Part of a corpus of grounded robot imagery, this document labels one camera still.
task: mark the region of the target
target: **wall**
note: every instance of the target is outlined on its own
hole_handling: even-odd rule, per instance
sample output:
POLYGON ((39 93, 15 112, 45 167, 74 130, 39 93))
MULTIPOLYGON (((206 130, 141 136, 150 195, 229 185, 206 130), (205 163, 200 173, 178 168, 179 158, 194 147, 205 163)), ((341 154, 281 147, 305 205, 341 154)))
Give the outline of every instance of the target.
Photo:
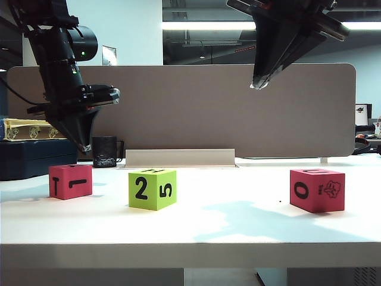
POLYGON ((372 117, 381 115, 381 45, 311 55, 299 63, 351 63, 356 68, 356 102, 372 103, 372 117))
MULTIPOLYGON (((97 55, 80 65, 102 65, 102 45, 117 48, 119 65, 163 64, 161 0, 67 0, 67 6, 98 38, 97 55)), ((36 65, 29 44, 23 44, 24 66, 36 65)))

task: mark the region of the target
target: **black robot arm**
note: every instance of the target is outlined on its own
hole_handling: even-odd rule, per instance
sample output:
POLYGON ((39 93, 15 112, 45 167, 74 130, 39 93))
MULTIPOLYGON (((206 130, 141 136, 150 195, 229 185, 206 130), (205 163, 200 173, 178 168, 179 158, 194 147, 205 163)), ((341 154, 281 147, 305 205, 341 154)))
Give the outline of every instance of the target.
POLYGON ((252 88, 271 78, 321 44, 327 36, 344 41, 349 30, 326 15, 335 0, 228 0, 227 5, 252 16, 257 27, 252 88))
POLYGON ((77 17, 68 14, 66 0, 8 0, 17 26, 29 39, 49 102, 29 108, 86 153, 91 150, 93 119, 100 105, 116 104, 120 91, 108 85, 86 85, 77 61, 92 59, 98 41, 77 17))

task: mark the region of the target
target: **number 5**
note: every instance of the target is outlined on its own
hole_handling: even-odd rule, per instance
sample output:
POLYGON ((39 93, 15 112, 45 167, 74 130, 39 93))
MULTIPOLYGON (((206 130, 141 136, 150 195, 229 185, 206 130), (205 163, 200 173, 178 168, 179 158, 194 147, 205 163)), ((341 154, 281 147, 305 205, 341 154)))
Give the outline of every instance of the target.
POLYGON ((163 186, 160 186, 160 197, 165 198, 167 196, 167 190, 169 189, 169 197, 172 195, 172 185, 170 183, 167 183, 164 186, 164 191, 163 191, 163 186))

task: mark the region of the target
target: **number 2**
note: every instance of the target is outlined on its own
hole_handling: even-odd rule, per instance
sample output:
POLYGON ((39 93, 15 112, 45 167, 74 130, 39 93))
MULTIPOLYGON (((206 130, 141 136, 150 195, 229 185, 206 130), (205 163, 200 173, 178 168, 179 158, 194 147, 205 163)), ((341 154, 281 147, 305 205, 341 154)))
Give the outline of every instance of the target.
POLYGON ((143 192, 147 187, 147 180, 144 177, 138 177, 135 181, 135 185, 139 186, 140 182, 142 182, 143 184, 138 193, 135 195, 135 198, 138 198, 140 200, 148 200, 148 196, 143 195, 143 192))

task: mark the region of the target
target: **ceiling light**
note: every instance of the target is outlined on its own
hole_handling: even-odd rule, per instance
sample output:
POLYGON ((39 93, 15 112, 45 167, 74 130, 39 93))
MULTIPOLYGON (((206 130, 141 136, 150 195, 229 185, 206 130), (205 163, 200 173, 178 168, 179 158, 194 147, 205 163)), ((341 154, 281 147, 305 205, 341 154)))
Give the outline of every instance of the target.
MULTIPOLYGON (((381 30, 381 22, 344 22, 349 30, 381 30)), ((254 22, 163 22, 163 30, 255 30, 254 22)))
POLYGON ((255 23, 243 22, 163 22, 163 30, 255 30, 255 23))
POLYGON ((381 30, 381 22, 344 22, 349 30, 381 30))

